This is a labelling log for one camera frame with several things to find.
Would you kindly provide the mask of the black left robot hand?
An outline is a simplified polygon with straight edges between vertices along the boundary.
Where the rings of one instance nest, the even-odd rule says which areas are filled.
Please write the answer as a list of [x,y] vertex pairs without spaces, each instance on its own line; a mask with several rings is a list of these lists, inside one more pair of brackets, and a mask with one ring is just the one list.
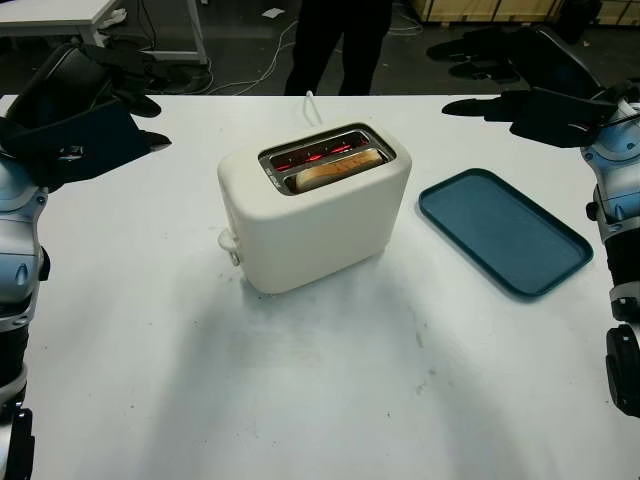
[[142,53],[64,45],[39,67],[1,118],[1,151],[22,162],[131,161],[171,145],[140,129],[161,107],[146,95],[162,78]]

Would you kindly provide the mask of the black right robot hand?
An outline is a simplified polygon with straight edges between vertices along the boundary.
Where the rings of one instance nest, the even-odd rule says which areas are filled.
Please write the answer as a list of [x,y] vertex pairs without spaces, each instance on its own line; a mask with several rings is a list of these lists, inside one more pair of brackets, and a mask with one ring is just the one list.
[[566,43],[538,27],[473,30],[429,47],[426,55],[436,62],[450,63],[449,74],[455,78],[492,80],[500,85],[523,81],[528,85],[526,90],[504,91],[494,100],[452,103],[443,108],[450,115],[506,122],[514,119],[535,89],[586,100],[605,90]]

